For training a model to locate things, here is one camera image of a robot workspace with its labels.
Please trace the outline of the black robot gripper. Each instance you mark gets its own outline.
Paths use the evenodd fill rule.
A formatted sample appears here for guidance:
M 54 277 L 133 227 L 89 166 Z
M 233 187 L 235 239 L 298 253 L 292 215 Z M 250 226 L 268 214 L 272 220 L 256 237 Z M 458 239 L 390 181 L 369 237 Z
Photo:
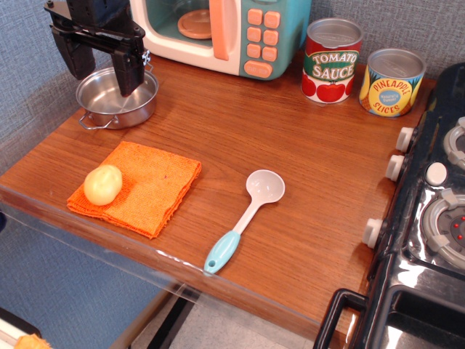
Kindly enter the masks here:
M 55 44 L 78 80 L 96 68 L 92 49 L 110 56 L 123 97 L 145 76 L 145 31 L 132 19 L 129 1 L 46 1 Z

